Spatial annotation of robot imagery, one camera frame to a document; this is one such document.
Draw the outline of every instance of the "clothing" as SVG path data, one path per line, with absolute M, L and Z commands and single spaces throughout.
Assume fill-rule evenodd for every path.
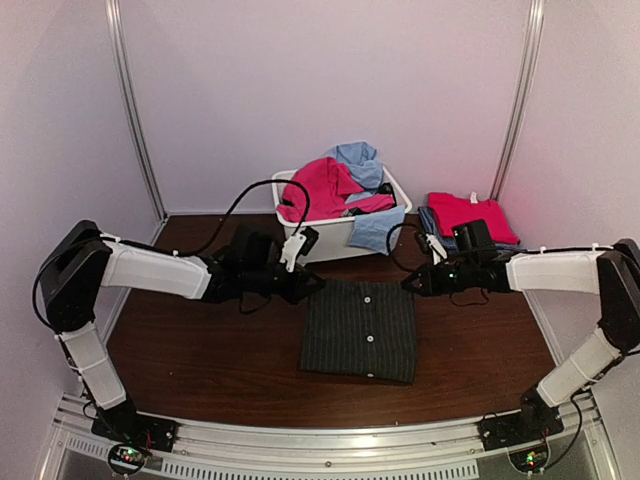
M 399 283 L 327 280 L 309 297 L 300 369 L 412 383 L 413 296 Z
M 427 204 L 433 210 L 438 230 L 444 237 L 452 237 L 453 227 L 457 225 L 482 219 L 487 223 L 494 242 L 509 245 L 520 243 L 495 200 L 472 203 L 449 193 L 430 193 Z
M 387 234 L 391 227 L 404 220 L 404 205 L 387 210 L 386 212 L 370 213 L 355 217 L 353 233 L 349 239 L 350 247 L 368 248 L 374 252 L 389 255 L 387 251 Z M 391 245 L 398 238 L 400 229 L 391 234 Z
M 366 142 L 338 145 L 324 156 L 349 167 L 351 177 L 365 189 L 378 188 L 382 183 L 384 171 L 378 162 L 378 151 Z
M 349 209 L 359 208 L 364 212 L 377 212 L 393 207 L 391 195 L 374 195 L 356 202 L 347 203 L 353 193 L 363 191 L 349 173 L 346 165 L 334 158 L 320 158 L 298 170 L 292 180 L 301 183 L 309 192 L 311 205 L 306 220 L 340 218 Z M 282 193 L 278 211 L 289 222 L 298 222 L 306 206 L 304 192 L 295 185 L 287 185 Z
M 372 190 L 365 190 L 364 192 L 353 193 L 347 198 L 347 203 L 357 202 L 365 198 L 373 197 L 375 193 Z
M 422 221 L 422 226 L 424 227 L 425 232 L 435 235 L 438 241 L 448 252 L 455 253 L 458 251 L 456 241 L 453 237 L 443 237 L 440 234 L 438 225 L 433 216 L 433 211 L 429 207 L 418 207 L 418 213 L 420 214 L 420 220 Z M 496 248 L 498 250 L 525 250 L 525 248 L 520 245 L 509 245 L 506 243 L 496 243 Z

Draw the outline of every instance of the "metal track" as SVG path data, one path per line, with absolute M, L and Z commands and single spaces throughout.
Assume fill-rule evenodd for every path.
M 138 162 L 140 163 L 142 177 L 147 187 L 147 191 L 149 192 L 149 197 L 151 198 L 153 211 L 158 220 L 164 220 L 167 217 L 167 212 L 164 208 L 160 189 L 158 188 L 158 181 L 156 180 L 156 176 L 153 172 L 153 167 L 151 166 L 151 161 L 149 159 L 149 151 L 142 131 L 140 113 L 138 112 L 138 105 L 133 91 L 133 82 L 131 81 L 131 72 L 129 70 L 129 60 L 127 58 L 127 50 L 125 47 L 124 32 L 122 29 L 122 21 L 120 19 L 120 1 L 106 0 L 106 8 L 107 22 L 109 24 L 109 32 L 111 33 L 111 41 L 113 43 L 116 70 L 120 79 L 120 89 L 122 91 L 125 113 L 129 122 L 129 129 L 131 130 L 131 137 L 136 149 Z
M 493 179 L 493 186 L 491 187 L 490 196 L 493 200 L 498 200 L 500 198 L 511 161 L 513 160 L 518 135 L 522 128 L 525 106 L 529 97 L 536 63 L 538 61 L 538 51 L 540 49 L 540 39 L 542 37 L 542 25 L 544 20 L 544 2 L 545 0 L 531 0 L 516 97 L 513 102 L 511 118 L 509 119 L 507 136 L 502 147 L 500 163 L 498 164 L 498 169 L 496 170 L 496 174 Z
M 61 400 L 54 420 L 56 435 L 41 472 L 58 472 L 60 450 L 104 459 L 111 442 L 91 434 L 92 422 L 82 414 L 85 401 L 72 395 Z M 603 472 L 600 478 L 616 479 L 596 404 L 589 394 L 578 402 L 583 428 L 595 441 L 591 449 Z M 578 417 L 573 405 L 563 405 L 560 413 L 566 426 L 561 436 L 572 435 Z M 435 479 L 468 480 L 478 478 L 479 459 L 505 452 L 483 451 L 475 426 L 478 420 L 356 429 L 253 428 L 177 420 L 173 452 L 154 452 L 145 470 L 199 480 L 429 480 L 430 474 Z

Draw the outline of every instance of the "metal pole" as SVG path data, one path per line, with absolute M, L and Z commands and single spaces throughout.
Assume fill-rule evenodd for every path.
M 509 166 L 513 160 L 518 135 L 522 128 L 525 106 L 527 98 L 529 97 L 533 74 L 538 60 L 538 51 L 540 49 L 540 39 L 542 37 L 542 25 L 544 20 L 544 2 L 545 0 L 531 0 L 516 97 L 513 102 L 509 127 L 507 128 L 507 136 L 502 147 L 500 163 L 498 164 L 498 169 L 496 170 L 496 174 L 493 179 L 493 186 L 491 187 L 490 197 L 493 200 L 498 200 L 500 198 L 500 194 L 504 188 L 507 173 L 509 171 Z
M 107 22 L 109 24 L 109 32 L 111 33 L 111 41 L 113 43 L 113 54 L 116 63 L 116 70 L 120 79 L 120 89 L 124 102 L 125 112 L 131 130 L 131 137 L 136 149 L 136 155 L 142 171 L 144 183 L 151 198 L 154 213 L 158 220 L 164 220 L 167 212 L 162 202 L 158 182 L 151 166 L 149 159 L 149 151 L 147 143 L 142 131 L 140 122 L 140 113 L 133 91 L 133 82 L 131 81 L 131 72 L 129 71 L 129 61 L 127 59 L 127 51 L 125 48 L 124 32 L 122 29 L 122 21 L 120 19 L 120 1 L 106 0 Z

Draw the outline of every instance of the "brown wooden surface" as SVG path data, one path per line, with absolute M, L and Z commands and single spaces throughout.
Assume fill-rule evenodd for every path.
M 236 216 L 281 232 L 275 216 Z M 172 217 L 158 246 L 198 247 L 218 217 Z M 404 229 L 396 249 L 406 265 L 424 257 Z M 381 255 L 315 264 L 325 277 L 404 278 Z M 478 291 L 456 296 L 480 299 Z M 418 368 L 412 386 L 298 371 L 306 305 L 279 298 L 253 315 L 236 301 L 210 305 L 133 291 L 109 351 L 139 409 L 175 417 L 273 427 L 362 427 L 429 422 L 518 407 L 553 362 L 520 294 L 491 294 L 486 306 L 416 298 Z

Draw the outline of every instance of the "aluminum frame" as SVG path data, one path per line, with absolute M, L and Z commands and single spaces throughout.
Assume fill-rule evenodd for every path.
M 113 44 L 113 56 L 120 80 L 120 90 L 122 92 L 125 113 L 129 123 L 129 129 L 131 130 L 131 138 L 136 150 L 136 156 L 138 157 L 138 163 L 140 164 L 140 170 L 142 171 L 144 184 L 147 187 L 151 199 L 153 212 L 156 218 L 162 221 L 167 218 L 167 212 L 164 207 L 164 202 L 162 201 L 160 188 L 158 187 L 158 180 L 151 165 L 144 132 L 142 131 L 142 122 L 136 103 L 133 81 L 131 80 L 124 30 L 120 18 L 120 0 L 105 0 L 105 6 L 109 33 L 111 34 L 111 42 Z
M 583 412 L 583 430 L 601 480 L 619 480 L 613 451 L 597 405 L 590 393 L 577 399 Z M 97 452 L 113 442 L 90 433 L 91 420 L 82 414 L 86 399 L 65 394 L 55 415 L 51 445 L 44 455 L 39 480 L 54 480 L 64 450 L 73 438 L 96 444 Z M 565 431 L 573 435 L 578 415 L 571 403 L 560 407 Z M 293 429 L 256 428 L 175 419 L 178 422 L 172 453 L 154 452 L 148 471 L 171 477 L 163 464 L 185 468 L 216 468 L 253 472 L 271 477 L 320 478 L 330 475 L 409 474 L 438 466 L 464 465 L 484 457 L 504 455 L 506 449 L 485 452 L 475 423 L 479 417 L 410 426 Z
M 518 136 L 522 129 L 525 107 L 538 62 L 538 52 L 540 50 L 540 39 L 542 38 L 542 27 L 544 23 L 544 3 L 545 0 L 531 0 L 516 96 L 513 101 L 511 117 L 509 118 L 507 135 L 502 147 L 500 163 L 498 164 L 491 187 L 490 198 L 492 200 L 499 200 L 502 194 L 507 173 L 509 172 L 509 167 L 511 166 L 511 161 L 515 153 Z

